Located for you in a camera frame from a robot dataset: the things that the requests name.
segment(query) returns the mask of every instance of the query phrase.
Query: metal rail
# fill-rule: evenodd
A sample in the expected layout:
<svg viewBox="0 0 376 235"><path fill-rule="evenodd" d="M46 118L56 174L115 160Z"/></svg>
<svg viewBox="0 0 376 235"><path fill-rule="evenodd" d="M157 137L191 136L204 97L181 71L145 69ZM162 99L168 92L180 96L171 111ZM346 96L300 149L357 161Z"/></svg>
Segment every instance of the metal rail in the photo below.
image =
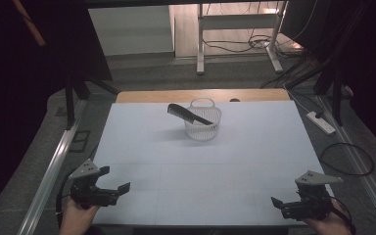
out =
<svg viewBox="0 0 376 235"><path fill-rule="evenodd" d="M44 211L45 204L48 201L51 190L60 172L61 166L63 165L64 159L66 157L67 151L71 144L72 138L77 131L79 121L81 119L81 114L84 110L87 101L79 100L75 108L75 121L70 130L66 130L61 138L61 141L53 155L53 159L48 165L47 171L42 178L41 184L36 191L36 194L29 206L28 212L26 213L23 223L18 231L18 234L33 234L36 225L38 224L39 218Z"/></svg>

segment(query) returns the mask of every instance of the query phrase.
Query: black cable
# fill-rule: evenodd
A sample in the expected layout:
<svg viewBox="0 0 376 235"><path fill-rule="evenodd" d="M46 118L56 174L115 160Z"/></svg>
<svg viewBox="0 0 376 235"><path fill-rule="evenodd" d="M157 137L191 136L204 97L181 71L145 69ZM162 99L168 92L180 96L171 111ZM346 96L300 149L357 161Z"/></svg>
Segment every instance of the black cable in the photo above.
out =
<svg viewBox="0 0 376 235"><path fill-rule="evenodd" d="M250 34L249 42L250 42L250 40L252 40L252 38L253 38L253 33L255 33L255 28L253 28L253 30L252 30L252 34Z"/></svg>
<svg viewBox="0 0 376 235"><path fill-rule="evenodd" d="M340 204L340 206L343 207L344 210L346 211L346 213L348 214L348 219L349 219L350 221L353 221L353 216L351 215L350 210L348 210L347 206L346 206L341 200L339 200L339 199L337 199L337 198L335 198L335 197L332 197L332 196L329 196L329 197L330 197L331 199L336 200L336 201Z"/></svg>
<svg viewBox="0 0 376 235"><path fill-rule="evenodd" d="M291 75L289 75L289 76L286 76L286 79L283 81L282 84L285 84L285 83L288 82L289 79L291 79L291 78L295 78L299 73L301 73L302 71L306 70L307 67L309 67L309 65L306 65L305 67L303 67L302 69L298 70L297 72L295 72L295 73L293 73L293 74L291 74ZM277 88L277 87L278 87L279 82L280 82L280 80L277 81L276 85L274 85L274 88Z"/></svg>
<svg viewBox="0 0 376 235"><path fill-rule="evenodd" d="M247 52L247 51L250 51L250 50L253 49L253 47L251 47L251 48L248 48L248 49L245 49L245 50L241 50L241 51L234 51L234 50L230 50L228 48L224 48L224 47L220 47L220 46L212 46L207 41L205 41L204 39L203 39L203 41L209 47L218 48L218 49L222 49L222 50L233 52L233 53L242 53L242 52Z"/></svg>
<svg viewBox="0 0 376 235"><path fill-rule="evenodd" d="M345 209L345 211L347 212L348 216L346 216L340 210L336 209L334 206L332 206L332 208L330 209L331 212L334 213L334 214L336 214L337 217L339 217L349 227L350 232L351 232L352 235L355 235L356 234L356 228L353 225L353 217L351 216L350 210L348 210L347 206L342 201L338 200L335 197L330 197L330 198L331 199L335 199L340 204L340 206Z"/></svg>
<svg viewBox="0 0 376 235"><path fill-rule="evenodd" d="M270 83L273 83L273 82L276 82L276 81L282 79L284 76L289 74L289 72L291 72L291 71L295 70L297 67L299 67L304 61L305 61L305 58L299 58L290 68L288 68L286 71L284 71L281 75L279 75L278 77L276 77L274 79L271 79L271 80L268 80L268 81L262 83L261 86L260 86L260 89L264 88L265 86L267 86Z"/></svg>
<svg viewBox="0 0 376 235"><path fill-rule="evenodd" d="M69 179L69 176L75 171L74 169L71 169L63 178L63 181L61 183L59 193L57 194L56 198L56 216L57 216L57 221L59 228L61 227L61 224L63 222L63 191L64 191L64 186L66 185L67 180Z"/></svg>
<svg viewBox="0 0 376 235"><path fill-rule="evenodd" d="M246 14L247 12L250 12L250 8L252 7L252 2L249 3L249 8L244 12L243 14Z"/></svg>
<svg viewBox="0 0 376 235"><path fill-rule="evenodd" d="M291 92L294 92L295 94L297 94L297 95L299 95L299 96L301 96L301 97L304 97L304 98L306 98L307 100L309 100L314 106L316 106L316 108L317 108L317 110L318 110L318 112L316 112L316 118L320 118L320 117L322 117L322 115L323 115L323 113L325 112L323 109L322 109L322 107L320 107L318 104L316 104L316 102L314 102L312 99L310 99L309 97L307 97L306 95L304 95L304 94L302 94L302 93L299 93L299 92L297 92L297 91L292 91L291 90Z"/></svg>
<svg viewBox="0 0 376 235"><path fill-rule="evenodd" d="M206 12L206 15L208 15L209 14L209 10L210 10L210 6L211 6L212 4L211 3L209 3L209 7L207 8L207 12Z"/></svg>
<svg viewBox="0 0 376 235"><path fill-rule="evenodd" d="M295 53L295 52L291 52L291 53L285 53L279 46L279 42L276 40L276 45L274 47L276 49L276 54L282 58L285 58L285 59L289 59L289 58L300 58L303 53L304 53L304 50L301 49L300 53Z"/></svg>
<svg viewBox="0 0 376 235"><path fill-rule="evenodd" d="M266 38L264 38L264 39L258 39L258 40L251 40L252 38L259 37L259 36L266 37ZM253 49L262 49L262 48L265 48L266 46L263 45L261 42L269 41L269 38L270 38L270 36L267 36L267 35L253 35L252 34L252 36L250 37L250 39L249 39L248 42L239 42L239 41L205 41L204 39L203 39L203 41L209 47L218 48L218 49L222 49L222 50L233 52L233 53L242 53L242 52L247 52L247 51L250 51L250 50L253 50ZM228 49L228 48L225 48L225 47L210 45L209 43L249 44L250 48L245 49L245 50L240 50L240 51L234 51L234 50L231 50L231 49Z"/></svg>
<svg viewBox="0 0 376 235"><path fill-rule="evenodd" d="M370 164L371 164L371 168L365 172L365 173L351 173L351 172L345 172L341 169L338 169L334 166L332 166L331 164L328 164L326 163L324 160L323 160L323 157L326 153L326 151L328 151L329 149L331 149L332 147L335 147L335 146L338 146L338 145L346 145L346 146L351 146L351 147L354 147L356 149L358 149L359 151L361 151L362 153L364 153L364 155L367 157L367 159L370 161ZM373 171L374 171L374 168L375 168L375 163L374 163L374 160L372 159L372 157L368 154L368 152L366 152L364 149L362 149L361 147L355 145L355 144L350 144L350 143L345 143L345 142L339 142L339 143L335 143L335 144L332 144L328 147L326 147L322 153L320 154L319 156L319 161L327 166L329 166L330 168L342 173L342 174L346 174L346 175L352 175L352 176L365 176L365 175L369 175L371 174Z"/></svg>

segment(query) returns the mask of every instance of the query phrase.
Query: white wall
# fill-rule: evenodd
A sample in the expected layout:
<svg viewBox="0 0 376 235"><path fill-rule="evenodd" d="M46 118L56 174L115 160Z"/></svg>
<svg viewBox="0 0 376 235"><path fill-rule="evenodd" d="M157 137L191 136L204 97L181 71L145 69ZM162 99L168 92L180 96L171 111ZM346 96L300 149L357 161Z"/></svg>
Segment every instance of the white wall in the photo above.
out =
<svg viewBox="0 0 376 235"><path fill-rule="evenodd" d="M168 6L89 9L105 56L173 52Z"/></svg>

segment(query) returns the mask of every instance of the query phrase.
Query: white table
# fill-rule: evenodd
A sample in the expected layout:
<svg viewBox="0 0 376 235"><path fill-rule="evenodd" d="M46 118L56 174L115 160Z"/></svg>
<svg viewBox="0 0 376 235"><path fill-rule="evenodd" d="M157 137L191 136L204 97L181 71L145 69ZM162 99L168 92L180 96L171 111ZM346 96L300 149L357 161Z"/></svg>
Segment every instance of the white table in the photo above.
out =
<svg viewBox="0 0 376 235"><path fill-rule="evenodd" d="M113 104L94 160L101 188L131 182L94 223L296 225L270 197L300 199L295 178L323 173L293 101L216 103L218 135L190 139L167 103Z"/></svg>

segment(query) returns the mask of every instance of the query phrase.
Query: black hair brush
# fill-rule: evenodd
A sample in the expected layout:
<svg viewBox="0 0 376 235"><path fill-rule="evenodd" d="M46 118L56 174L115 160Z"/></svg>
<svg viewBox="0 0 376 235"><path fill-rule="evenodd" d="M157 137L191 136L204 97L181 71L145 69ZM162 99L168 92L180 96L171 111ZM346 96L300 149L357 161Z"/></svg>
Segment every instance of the black hair brush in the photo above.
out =
<svg viewBox="0 0 376 235"><path fill-rule="evenodd" d="M211 125L213 124L211 121L204 119L202 117L199 117L197 115L194 115L191 111L185 109L184 107L176 104L169 104L167 106L167 113L175 115L179 118L182 118L190 123L194 123L194 120L205 124L205 125Z"/></svg>

